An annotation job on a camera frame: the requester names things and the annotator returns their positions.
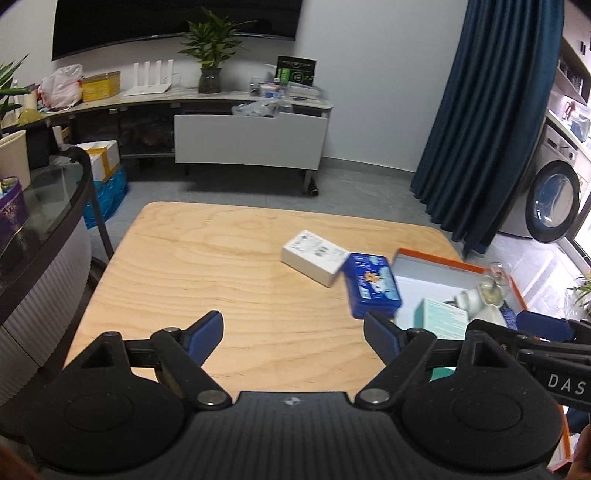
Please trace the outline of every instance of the beige plant pot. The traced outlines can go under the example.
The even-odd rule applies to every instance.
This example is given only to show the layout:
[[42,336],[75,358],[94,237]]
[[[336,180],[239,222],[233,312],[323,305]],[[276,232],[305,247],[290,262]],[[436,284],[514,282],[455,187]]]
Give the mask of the beige plant pot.
[[0,139],[0,178],[4,177],[17,177],[23,190],[31,183],[25,130]]

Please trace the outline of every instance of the tile floor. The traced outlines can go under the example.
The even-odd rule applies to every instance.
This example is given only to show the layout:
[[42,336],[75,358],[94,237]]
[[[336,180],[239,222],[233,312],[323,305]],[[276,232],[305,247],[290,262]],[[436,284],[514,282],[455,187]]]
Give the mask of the tile floor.
[[[196,164],[185,175],[184,167],[171,160],[143,165],[125,163],[129,193],[106,223],[115,248],[141,209],[159,200],[306,210],[437,227],[409,191],[412,174],[390,168],[324,159],[315,176],[320,195],[308,197],[300,193],[301,180],[294,170]],[[105,258],[97,229],[90,233],[93,255]],[[454,247],[461,251],[460,244]],[[497,235],[484,257],[468,261],[493,260],[508,266],[531,310],[569,315],[566,287],[580,272],[558,245]]]

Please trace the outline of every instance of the ridged black surface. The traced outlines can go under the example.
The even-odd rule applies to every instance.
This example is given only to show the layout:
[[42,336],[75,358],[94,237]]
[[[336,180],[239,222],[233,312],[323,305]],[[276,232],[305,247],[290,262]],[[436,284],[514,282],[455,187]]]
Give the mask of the ridged black surface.
[[[48,480],[88,477],[45,471]],[[226,410],[198,414],[181,439],[140,468],[96,480],[448,480],[478,478],[434,464],[390,418],[344,393],[242,393]],[[487,479],[553,479],[539,466]]]

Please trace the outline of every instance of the purple container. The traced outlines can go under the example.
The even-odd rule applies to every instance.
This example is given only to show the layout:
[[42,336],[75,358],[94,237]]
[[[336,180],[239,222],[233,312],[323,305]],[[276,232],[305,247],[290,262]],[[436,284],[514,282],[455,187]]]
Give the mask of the purple container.
[[29,212],[18,178],[0,179],[0,185],[2,191],[6,192],[0,198],[0,247],[4,250],[8,242],[27,221]]

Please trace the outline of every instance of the black tv screen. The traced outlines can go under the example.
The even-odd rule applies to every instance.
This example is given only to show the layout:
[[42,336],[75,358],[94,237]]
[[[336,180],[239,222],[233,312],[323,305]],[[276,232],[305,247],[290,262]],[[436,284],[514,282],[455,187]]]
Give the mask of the black tv screen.
[[228,15],[243,35],[296,37],[302,0],[58,0],[53,60],[126,41],[171,37],[206,19],[201,7]]

